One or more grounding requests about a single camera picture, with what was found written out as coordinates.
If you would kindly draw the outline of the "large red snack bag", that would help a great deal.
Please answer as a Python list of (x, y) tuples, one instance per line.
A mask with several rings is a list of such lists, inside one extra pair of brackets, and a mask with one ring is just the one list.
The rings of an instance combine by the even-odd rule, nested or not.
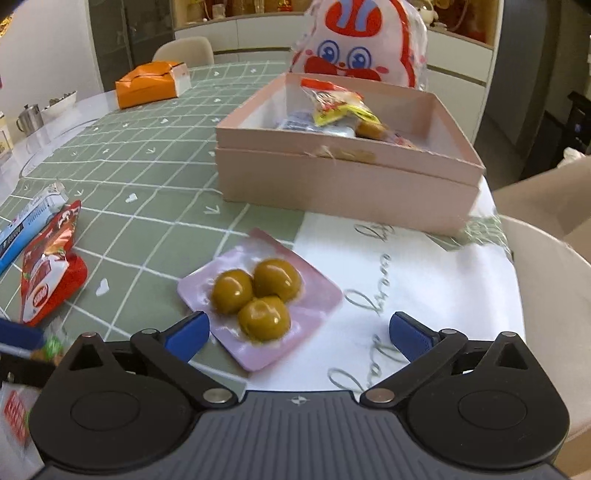
[(65, 205), (25, 248), (19, 322), (35, 327), (86, 281), (87, 266), (73, 252), (81, 201)]

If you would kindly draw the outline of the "pastry snack in box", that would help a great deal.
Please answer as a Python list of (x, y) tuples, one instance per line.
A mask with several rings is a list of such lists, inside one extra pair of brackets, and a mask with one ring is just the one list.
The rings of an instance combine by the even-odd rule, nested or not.
[(389, 129), (380, 122), (360, 120), (355, 129), (356, 137), (384, 141), (389, 137)]

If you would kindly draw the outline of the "blue white snack bag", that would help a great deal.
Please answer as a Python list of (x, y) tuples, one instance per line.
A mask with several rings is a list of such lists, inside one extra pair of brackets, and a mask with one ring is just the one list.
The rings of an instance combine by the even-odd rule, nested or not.
[(29, 201), (26, 207), (1, 231), (0, 273), (3, 274), (22, 250), (45, 228), (68, 202), (61, 182), (54, 182)]

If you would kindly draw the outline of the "small red yellow snack pack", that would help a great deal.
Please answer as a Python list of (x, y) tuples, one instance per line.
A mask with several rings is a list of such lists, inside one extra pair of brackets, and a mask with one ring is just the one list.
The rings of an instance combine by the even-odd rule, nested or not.
[(304, 78), (301, 89), (314, 104), (312, 118), (317, 126), (325, 126), (346, 117), (355, 117), (363, 122), (381, 125), (382, 122), (355, 91), (329, 81)]

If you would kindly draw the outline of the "green olives purple pack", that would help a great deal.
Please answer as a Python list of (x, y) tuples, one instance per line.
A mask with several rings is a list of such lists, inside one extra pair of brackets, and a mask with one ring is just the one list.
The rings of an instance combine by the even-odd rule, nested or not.
[(177, 292), (207, 313), (212, 335), (249, 372), (300, 346), (342, 302), (334, 282), (260, 229), (179, 280)]

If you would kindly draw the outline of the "orange tissue box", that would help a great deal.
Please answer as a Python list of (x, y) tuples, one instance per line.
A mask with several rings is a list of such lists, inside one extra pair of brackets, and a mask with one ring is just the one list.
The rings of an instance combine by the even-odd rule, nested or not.
[(190, 88), (190, 73), (184, 62), (143, 64), (115, 82), (117, 104), (121, 110), (178, 98)]

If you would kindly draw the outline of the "steel mug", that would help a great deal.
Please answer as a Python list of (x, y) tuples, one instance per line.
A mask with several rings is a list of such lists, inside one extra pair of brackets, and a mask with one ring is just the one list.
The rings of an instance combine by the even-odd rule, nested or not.
[(31, 136), (44, 126), (41, 111), (37, 104), (25, 105), (16, 119), (16, 126), (25, 136)]

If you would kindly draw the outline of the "white bowl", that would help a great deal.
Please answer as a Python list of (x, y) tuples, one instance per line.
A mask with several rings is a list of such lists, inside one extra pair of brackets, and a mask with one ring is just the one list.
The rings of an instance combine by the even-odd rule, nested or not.
[(51, 118), (57, 118), (71, 109), (77, 100), (77, 92), (72, 91), (63, 94), (59, 98), (51, 98), (49, 104), (42, 110), (42, 113)]

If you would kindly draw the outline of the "red white flat packet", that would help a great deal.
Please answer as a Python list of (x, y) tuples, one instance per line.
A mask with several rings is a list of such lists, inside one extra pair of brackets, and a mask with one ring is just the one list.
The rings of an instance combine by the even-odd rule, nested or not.
[(0, 475), (3, 480), (30, 479), (44, 466), (29, 431), (29, 416), (39, 393), (38, 389), (24, 385), (2, 384)]

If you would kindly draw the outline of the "clear blue tile snack pack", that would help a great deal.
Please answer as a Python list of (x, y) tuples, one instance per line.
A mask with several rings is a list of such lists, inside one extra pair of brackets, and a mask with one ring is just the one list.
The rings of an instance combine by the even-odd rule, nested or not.
[(276, 125), (277, 130), (296, 131), (304, 133), (315, 133), (331, 135), (344, 138), (356, 137), (356, 120), (345, 117), (335, 122), (318, 126), (310, 111), (294, 111)]

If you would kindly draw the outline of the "red white bunny bag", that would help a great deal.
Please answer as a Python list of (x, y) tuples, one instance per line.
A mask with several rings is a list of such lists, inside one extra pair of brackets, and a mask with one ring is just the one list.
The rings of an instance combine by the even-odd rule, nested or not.
[(428, 31), (408, 1), (314, 1), (294, 46), (291, 73), (427, 87)]

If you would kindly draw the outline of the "cream covered chair right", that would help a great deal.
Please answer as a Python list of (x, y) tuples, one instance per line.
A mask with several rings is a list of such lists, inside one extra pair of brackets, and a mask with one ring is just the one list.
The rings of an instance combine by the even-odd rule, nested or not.
[(526, 342), (570, 414), (556, 465), (590, 476), (590, 159), (498, 189), (513, 253)]

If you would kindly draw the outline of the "green grid tablecloth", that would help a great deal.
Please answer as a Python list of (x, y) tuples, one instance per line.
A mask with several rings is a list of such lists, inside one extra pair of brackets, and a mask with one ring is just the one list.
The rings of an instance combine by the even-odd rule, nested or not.
[(198, 68), (182, 97), (122, 112), (112, 94), (99, 94), (16, 145), (1, 168), (3, 223), (54, 181), (82, 203), (75, 240), (88, 278), (57, 311), (66, 333), (112, 341), (168, 327), (187, 312), (178, 281), (256, 228), (328, 276), (344, 299), (258, 372), (209, 340), (193, 365), (236, 391), (364, 390), (404, 364), (389, 340), (398, 311), (472, 339), (522, 332), (516, 271), (486, 183), (455, 239), (223, 200), (215, 126), (282, 70), (277, 62)]

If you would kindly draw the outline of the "pink open gift box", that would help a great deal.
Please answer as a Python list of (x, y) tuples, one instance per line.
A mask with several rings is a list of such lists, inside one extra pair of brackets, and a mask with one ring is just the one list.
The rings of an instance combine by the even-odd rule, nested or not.
[(303, 75), (283, 73), (216, 127), (218, 184), (228, 201), (322, 213), (454, 236), (485, 167), (440, 99), (421, 90), (332, 77), (360, 93), (404, 145), (281, 130), (310, 111)]

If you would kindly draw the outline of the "wooden display cabinet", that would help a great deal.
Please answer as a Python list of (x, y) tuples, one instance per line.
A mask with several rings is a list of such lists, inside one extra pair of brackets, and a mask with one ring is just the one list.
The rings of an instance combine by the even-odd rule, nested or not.
[(434, 93), (469, 140), (493, 80), (503, 2), (467, 1), (483, 27), (475, 39), (438, 28), (435, 1), (252, 1), (250, 15), (208, 18), (214, 2), (176, 1), (175, 39), (204, 37), (218, 63), (277, 60), (332, 80), (374, 79)]

